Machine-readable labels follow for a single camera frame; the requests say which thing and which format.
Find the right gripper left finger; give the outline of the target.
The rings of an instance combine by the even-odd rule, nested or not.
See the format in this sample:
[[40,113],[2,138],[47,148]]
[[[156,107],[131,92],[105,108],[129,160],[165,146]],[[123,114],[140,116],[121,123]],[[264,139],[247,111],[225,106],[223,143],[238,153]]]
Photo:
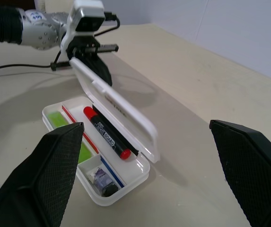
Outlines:
[[0,227],[60,227],[74,185],[84,124],[45,134],[0,188]]

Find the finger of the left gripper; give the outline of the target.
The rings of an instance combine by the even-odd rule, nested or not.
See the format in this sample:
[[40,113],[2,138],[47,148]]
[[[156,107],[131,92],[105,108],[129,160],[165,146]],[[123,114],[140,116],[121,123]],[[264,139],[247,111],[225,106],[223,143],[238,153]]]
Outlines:
[[107,67],[99,56],[86,56],[84,64],[87,65],[96,75],[98,75],[109,86],[112,86],[112,76]]

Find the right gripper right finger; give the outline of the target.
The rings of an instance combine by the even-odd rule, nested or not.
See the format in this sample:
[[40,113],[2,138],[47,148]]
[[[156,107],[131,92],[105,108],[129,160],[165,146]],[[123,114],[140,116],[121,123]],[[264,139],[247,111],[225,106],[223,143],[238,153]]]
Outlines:
[[271,142],[243,125],[211,120],[225,179],[251,227],[271,227]]

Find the black whiteboard marker red caps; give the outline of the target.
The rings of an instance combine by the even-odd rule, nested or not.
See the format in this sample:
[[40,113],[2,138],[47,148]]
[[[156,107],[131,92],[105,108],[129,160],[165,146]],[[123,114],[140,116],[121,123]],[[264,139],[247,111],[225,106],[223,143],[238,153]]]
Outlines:
[[122,160],[127,160],[131,156],[131,150],[121,141],[121,139],[110,129],[102,118],[90,106],[83,110],[85,116],[90,120],[96,130],[116,152]]

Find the white plastic pencil case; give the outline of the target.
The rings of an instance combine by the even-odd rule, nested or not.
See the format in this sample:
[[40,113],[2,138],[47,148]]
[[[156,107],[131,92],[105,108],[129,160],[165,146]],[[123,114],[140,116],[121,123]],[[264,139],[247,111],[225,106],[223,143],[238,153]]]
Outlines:
[[[109,206],[148,178],[150,163],[160,159],[156,146],[157,130],[147,117],[80,60],[73,58],[70,64],[85,95],[45,107],[42,111],[43,122],[48,130],[54,130],[47,115],[61,112],[69,123],[84,124],[82,142],[93,156],[78,163],[76,175],[96,204]],[[120,159],[83,113],[86,106],[93,105],[139,151],[138,156],[131,152],[127,160]],[[119,190],[116,193],[102,197],[89,181],[87,173],[96,167],[101,167],[118,186]]]

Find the small purple black eraser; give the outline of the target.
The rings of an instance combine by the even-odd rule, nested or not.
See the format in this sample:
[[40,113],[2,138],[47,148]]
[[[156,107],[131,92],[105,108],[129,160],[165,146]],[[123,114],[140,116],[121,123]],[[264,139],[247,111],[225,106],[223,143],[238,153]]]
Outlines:
[[109,197],[119,190],[111,177],[101,167],[96,167],[89,171],[87,177],[98,189],[102,197]]

